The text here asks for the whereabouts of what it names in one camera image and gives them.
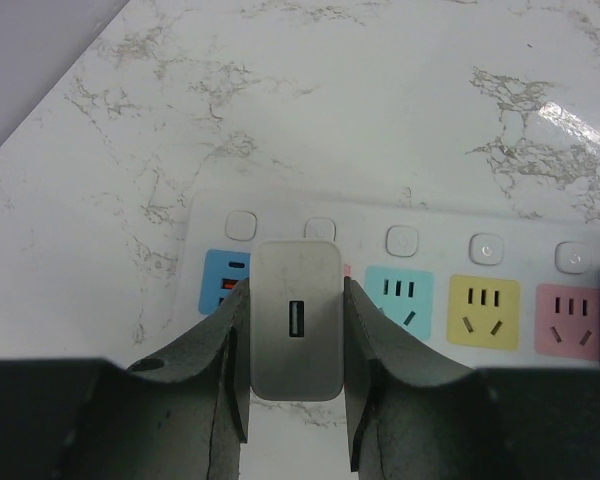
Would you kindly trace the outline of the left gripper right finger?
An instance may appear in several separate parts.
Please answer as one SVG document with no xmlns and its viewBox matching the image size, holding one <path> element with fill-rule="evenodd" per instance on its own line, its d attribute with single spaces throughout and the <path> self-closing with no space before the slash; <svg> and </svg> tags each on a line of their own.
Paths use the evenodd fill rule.
<svg viewBox="0 0 600 480">
<path fill-rule="evenodd" d="M 346 279 L 349 462 L 362 479 L 600 479 L 600 368 L 477 368 Z"/>
</svg>

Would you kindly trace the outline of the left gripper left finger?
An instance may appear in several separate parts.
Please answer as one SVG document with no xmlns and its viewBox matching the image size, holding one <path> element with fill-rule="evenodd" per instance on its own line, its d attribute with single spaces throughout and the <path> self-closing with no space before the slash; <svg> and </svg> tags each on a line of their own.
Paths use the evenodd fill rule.
<svg viewBox="0 0 600 480">
<path fill-rule="evenodd" d="M 235 479 L 249 424 L 249 284 L 155 353 L 0 360 L 0 479 Z"/>
</svg>

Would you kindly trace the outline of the white cube charger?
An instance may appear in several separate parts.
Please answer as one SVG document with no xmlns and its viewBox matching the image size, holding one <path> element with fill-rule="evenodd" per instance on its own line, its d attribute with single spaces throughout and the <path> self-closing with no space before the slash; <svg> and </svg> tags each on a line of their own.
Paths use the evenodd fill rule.
<svg viewBox="0 0 600 480">
<path fill-rule="evenodd" d="M 270 240 L 250 256 L 250 380 L 270 401 L 321 402 L 344 383 L 344 269 L 335 243 Z"/>
</svg>

